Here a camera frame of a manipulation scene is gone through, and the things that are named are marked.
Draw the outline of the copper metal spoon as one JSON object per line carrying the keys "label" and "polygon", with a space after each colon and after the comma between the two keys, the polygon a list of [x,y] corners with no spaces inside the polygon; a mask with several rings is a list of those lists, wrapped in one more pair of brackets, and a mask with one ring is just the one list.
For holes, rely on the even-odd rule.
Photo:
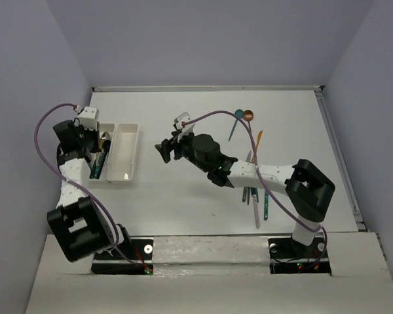
{"label": "copper metal spoon", "polygon": [[245,122],[247,122],[250,135],[253,136],[252,127],[251,127],[251,121],[253,120],[253,112],[251,110],[245,110],[243,114],[243,119]]}

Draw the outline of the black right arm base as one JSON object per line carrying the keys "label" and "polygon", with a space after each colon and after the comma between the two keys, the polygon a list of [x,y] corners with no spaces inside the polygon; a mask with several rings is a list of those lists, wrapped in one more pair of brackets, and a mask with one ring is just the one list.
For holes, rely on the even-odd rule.
{"label": "black right arm base", "polygon": [[304,246],[291,237],[269,238],[270,271],[278,274],[325,273],[331,275],[328,253],[324,252],[324,238],[315,237]]}

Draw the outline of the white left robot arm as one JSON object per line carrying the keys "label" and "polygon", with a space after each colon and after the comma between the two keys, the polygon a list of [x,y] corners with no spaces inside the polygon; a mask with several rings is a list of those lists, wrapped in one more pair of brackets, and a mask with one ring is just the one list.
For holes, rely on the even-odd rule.
{"label": "white left robot arm", "polygon": [[91,161],[102,151],[99,122],[76,118],[56,124],[53,130],[60,141],[56,172],[63,179],[60,199],[47,213],[47,222],[65,257],[75,262],[106,249],[117,258],[127,257],[132,242],[88,191]]}

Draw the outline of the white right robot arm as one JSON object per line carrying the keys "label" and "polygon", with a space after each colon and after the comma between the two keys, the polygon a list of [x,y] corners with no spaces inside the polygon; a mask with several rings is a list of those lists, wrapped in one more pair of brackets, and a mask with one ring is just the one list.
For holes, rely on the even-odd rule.
{"label": "white right robot arm", "polygon": [[294,166],[256,166],[223,154],[211,135],[181,135],[178,131],[172,135],[155,145],[165,163],[185,158],[217,186],[246,186],[263,189],[270,197],[275,192],[287,196],[297,212],[288,248],[295,256],[312,249],[335,191],[334,183],[312,162],[300,159]]}

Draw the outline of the teal plastic spoon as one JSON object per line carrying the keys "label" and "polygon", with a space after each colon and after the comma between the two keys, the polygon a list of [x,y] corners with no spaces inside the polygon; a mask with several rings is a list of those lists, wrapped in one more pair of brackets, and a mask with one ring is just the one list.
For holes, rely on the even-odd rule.
{"label": "teal plastic spoon", "polygon": [[231,128],[231,132],[230,132],[230,134],[229,134],[228,141],[230,141],[230,140],[232,139],[232,136],[233,136],[234,131],[235,131],[235,129],[236,129],[236,125],[237,125],[237,123],[238,123],[238,119],[242,119],[242,118],[243,118],[243,116],[244,116],[244,111],[243,111],[242,109],[237,109],[237,110],[234,112],[234,115],[237,117],[237,119],[234,121],[234,124],[233,124],[233,126],[232,126],[232,128]]}

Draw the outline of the gold metal spoon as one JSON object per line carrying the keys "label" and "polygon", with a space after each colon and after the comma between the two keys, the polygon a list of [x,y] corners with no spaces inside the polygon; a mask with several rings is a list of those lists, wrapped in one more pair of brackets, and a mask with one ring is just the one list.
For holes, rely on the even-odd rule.
{"label": "gold metal spoon", "polygon": [[103,132],[98,141],[98,150],[96,153],[109,152],[111,147],[111,134],[107,131]]}

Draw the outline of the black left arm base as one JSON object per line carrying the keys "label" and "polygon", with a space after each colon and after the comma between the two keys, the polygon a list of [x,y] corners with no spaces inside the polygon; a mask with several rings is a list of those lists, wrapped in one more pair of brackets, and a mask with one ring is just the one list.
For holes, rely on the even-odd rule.
{"label": "black left arm base", "polygon": [[94,275],[152,275],[153,274],[153,237],[132,237],[126,228],[117,224],[122,234],[122,242],[116,249],[98,252],[91,264]]}

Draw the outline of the silver spoon teal handle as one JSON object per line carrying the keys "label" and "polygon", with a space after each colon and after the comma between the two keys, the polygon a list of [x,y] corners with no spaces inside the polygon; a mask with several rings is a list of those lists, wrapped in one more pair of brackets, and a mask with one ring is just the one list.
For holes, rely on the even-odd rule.
{"label": "silver spoon teal handle", "polygon": [[111,134],[109,132],[106,131],[103,133],[103,135],[100,139],[100,144],[101,144],[101,151],[96,154],[96,158],[94,160],[94,163],[92,165],[92,169],[91,169],[90,175],[89,175],[90,179],[99,179],[100,178],[105,160],[107,158],[107,155],[108,155],[110,147],[111,147]]}

